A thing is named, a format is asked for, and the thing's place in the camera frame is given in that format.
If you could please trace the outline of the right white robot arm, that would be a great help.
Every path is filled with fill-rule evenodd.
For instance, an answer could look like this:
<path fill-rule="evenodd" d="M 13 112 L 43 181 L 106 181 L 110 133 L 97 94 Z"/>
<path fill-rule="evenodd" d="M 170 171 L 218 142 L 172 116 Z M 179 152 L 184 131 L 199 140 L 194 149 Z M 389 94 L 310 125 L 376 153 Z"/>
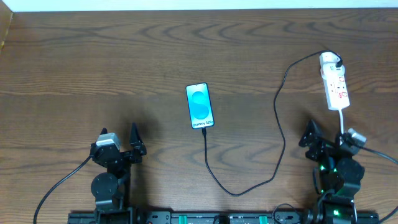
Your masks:
<path fill-rule="evenodd" d="M 329 141 L 314 120 L 308 122 L 298 145 L 307 147 L 305 157 L 318 164 L 313 170 L 318 198 L 305 211 L 302 223 L 357 222 L 354 196 L 361 188 L 365 169 L 353 156 L 365 143 L 366 138 L 352 128 Z"/>

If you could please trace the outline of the white power strip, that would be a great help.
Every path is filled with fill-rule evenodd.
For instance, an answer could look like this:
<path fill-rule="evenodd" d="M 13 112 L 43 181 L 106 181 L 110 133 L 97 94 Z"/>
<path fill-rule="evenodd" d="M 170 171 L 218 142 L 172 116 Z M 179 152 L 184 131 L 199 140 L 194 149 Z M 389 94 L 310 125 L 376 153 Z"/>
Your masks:
<path fill-rule="evenodd" d="M 328 109 L 338 111 L 350 105 L 345 81 L 345 67 L 336 67 L 334 63 L 325 63 L 320 69 L 326 93 Z"/>

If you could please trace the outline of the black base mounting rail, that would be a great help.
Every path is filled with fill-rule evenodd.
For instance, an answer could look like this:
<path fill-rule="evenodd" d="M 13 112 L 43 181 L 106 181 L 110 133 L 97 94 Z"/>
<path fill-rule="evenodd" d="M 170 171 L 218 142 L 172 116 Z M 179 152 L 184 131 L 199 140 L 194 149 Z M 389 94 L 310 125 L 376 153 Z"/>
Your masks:
<path fill-rule="evenodd" d="M 68 224 L 84 223 L 132 223 L 129 213 L 102 215 L 98 220 L 94 213 L 71 213 L 68 215 Z M 265 224 L 265 223 L 301 223 L 302 218 L 295 212 L 275 213 L 170 213 L 149 212 L 136 223 L 143 224 Z"/>

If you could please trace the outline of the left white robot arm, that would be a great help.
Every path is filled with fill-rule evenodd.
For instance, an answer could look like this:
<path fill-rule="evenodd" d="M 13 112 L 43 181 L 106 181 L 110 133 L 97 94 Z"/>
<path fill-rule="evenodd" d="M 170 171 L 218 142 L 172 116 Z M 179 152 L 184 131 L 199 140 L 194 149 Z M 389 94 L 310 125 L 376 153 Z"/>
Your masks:
<path fill-rule="evenodd" d="M 129 145 L 130 150 L 120 151 L 118 136 L 105 128 L 91 144 L 90 156 L 93 162 L 106 168 L 106 172 L 97 175 L 91 183 L 96 223 L 146 222 L 142 212 L 129 202 L 131 166 L 141 163 L 142 157 L 147 154 L 135 123 L 131 126 Z"/>

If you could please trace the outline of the cardboard box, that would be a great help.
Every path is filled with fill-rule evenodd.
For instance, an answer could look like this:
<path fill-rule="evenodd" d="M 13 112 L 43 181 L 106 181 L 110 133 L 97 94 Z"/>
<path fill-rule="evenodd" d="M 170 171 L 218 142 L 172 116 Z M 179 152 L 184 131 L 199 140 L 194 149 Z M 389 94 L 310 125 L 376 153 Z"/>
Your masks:
<path fill-rule="evenodd" d="M 3 50 L 14 13 L 0 0 L 0 51 Z"/>

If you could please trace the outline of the blue Samsung Galaxy smartphone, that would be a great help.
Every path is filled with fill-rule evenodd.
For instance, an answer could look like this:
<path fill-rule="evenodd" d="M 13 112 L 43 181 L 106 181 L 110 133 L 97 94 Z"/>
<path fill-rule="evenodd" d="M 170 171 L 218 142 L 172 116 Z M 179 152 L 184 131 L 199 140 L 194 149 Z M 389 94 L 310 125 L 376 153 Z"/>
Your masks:
<path fill-rule="evenodd" d="M 207 83 L 187 85 L 185 88 L 191 127 L 202 129 L 215 124 Z"/>

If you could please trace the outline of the white USB charger plug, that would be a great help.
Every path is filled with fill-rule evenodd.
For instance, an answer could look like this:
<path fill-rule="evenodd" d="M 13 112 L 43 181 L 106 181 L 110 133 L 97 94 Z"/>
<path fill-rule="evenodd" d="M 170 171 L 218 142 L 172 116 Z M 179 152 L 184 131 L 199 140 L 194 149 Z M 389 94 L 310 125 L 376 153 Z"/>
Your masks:
<path fill-rule="evenodd" d="M 335 65 L 336 68 L 340 68 L 343 66 L 343 60 L 342 58 L 333 52 L 323 52 L 320 54 L 320 66 L 324 66 L 327 63 L 332 63 Z"/>

